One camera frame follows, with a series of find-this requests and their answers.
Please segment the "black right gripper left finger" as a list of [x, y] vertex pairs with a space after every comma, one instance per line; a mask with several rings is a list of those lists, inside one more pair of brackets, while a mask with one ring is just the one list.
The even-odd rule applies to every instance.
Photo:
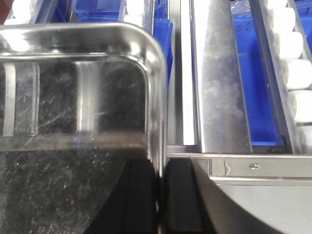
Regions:
[[147, 159], [126, 162], [108, 200], [86, 234], [155, 234], [156, 176]]

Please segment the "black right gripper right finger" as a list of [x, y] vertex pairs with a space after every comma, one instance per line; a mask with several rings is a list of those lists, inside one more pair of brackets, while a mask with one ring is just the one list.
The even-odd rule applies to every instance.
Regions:
[[167, 234], [277, 234], [229, 198], [198, 164], [171, 158], [164, 174]]

